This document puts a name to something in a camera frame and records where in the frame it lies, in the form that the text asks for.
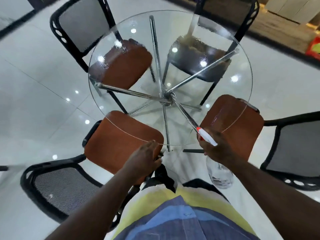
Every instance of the black baseboard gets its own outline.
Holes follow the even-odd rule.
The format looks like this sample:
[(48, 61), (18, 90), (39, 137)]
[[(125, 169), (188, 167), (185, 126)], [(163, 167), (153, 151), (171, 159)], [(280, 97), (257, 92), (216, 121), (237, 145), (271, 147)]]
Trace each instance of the black baseboard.
[[(193, 12), (195, 9), (195, 5), (187, 3), (186, 1), (183, 1), (183, 0), (167, 0), (167, 1), (174, 3), (178, 6), (181, 6), (185, 9), (188, 9), (191, 12)], [(238, 25), (235, 25), (234, 23), (230, 22), (229, 20), (225, 20), (219, 16), (216, 16), (216, 15), (209, 13), (209, 12), (206, 12), (206, 11), (203, 12), (202, 16), (217, 22), (218, 24), (222, 25), (226, 29), (235, 30), (235, 28), (237, 28), (237, 26), (238, 26)], [(274, 40), (271, 40), (267, 37), (259, 35), (258, 33), (252, 32), (250, 30), (246, 33), (246, 36), (253, 38), (254, 40), (256, 40), (256, 41), (258, 41), (258, 42), (260, 42), (270, 48), (273, 48), (283, 54), (289, 55), (289, 56), (291, 56), (291, 57), (293, 57), (303, 63), (306, 63), (306, 64), (320, 70), (320, 61), (315, 59), (312, 56), (307, 56), (299, 51), (296, 51), (288, 46), (285, 46), (281, 43), (278, 43)]]
[(38, 13), (39, 10), (32, 10), (31, 12), (28, 12), (26, 15), (22, 16), (21, 18), (17, 19), (13, 23), (6, 26), (4, 29), (0, 30), (0, 40), (7, 36), (9, 33), (14, 31), (16, 28), (23, 25), (25, 22), (29, 21), (31, 18), (34, 17)]

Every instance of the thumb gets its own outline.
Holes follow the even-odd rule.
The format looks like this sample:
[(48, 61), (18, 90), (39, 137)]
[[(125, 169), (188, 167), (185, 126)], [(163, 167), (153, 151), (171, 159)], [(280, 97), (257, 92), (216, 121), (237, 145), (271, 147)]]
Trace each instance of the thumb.
[(162, 163), (162, 159), (161, 159), (161, 158), (155, 160), (155, 161), (154, 161), (154, 166), (153, 166), (154, 169), (153, 169), (153, 170), (156, 170), (158, 167), (160, 167), (160, 166), (161, 166), (161, 163)]

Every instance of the red object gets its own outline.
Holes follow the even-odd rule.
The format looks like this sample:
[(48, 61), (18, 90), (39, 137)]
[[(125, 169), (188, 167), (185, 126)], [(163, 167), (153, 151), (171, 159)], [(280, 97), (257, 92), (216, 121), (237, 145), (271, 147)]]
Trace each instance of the red object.
[(314, 38), (314, 40), (309, 44), (309, 47), (308, 49), (306, 50), (306, 55), (308, 56), (312, 56), (318, 60), (320, 60), (320, 54), (318, 54), (317, 52), (314, 52), (312, 51), (312, 47), (315, 45), (315, 44), (319, 44), (320, 43), (320, 37), (317, 36)]

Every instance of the clear plastic bottle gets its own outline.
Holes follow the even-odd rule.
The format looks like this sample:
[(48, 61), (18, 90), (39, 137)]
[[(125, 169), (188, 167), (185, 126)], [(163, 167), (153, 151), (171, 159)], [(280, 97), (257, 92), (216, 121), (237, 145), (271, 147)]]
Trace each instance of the clear plastic bottle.
[(233, 173), (224, 165), (207, 156), (207, 169), (211, 182), (219, 189), (227, 189), (233, 184)]

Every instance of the person's right hand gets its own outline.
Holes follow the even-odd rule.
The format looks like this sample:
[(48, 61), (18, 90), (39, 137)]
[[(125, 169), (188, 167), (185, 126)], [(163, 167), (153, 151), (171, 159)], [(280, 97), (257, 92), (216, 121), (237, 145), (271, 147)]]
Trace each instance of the person's right hand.
[(204, 128), (204, 130), (215, 140), (217, 146), (211, 145), (205, 140), (201, 140), (201, 136), (198, 135), (198, 141), (200, 146), (204, 149), (204, 154), (209, 156), (212, 160), (225, 165), (233, 163), (236, 159), (236, 154), (232, 151), (230, 145), (222, 135), (210, 127)]

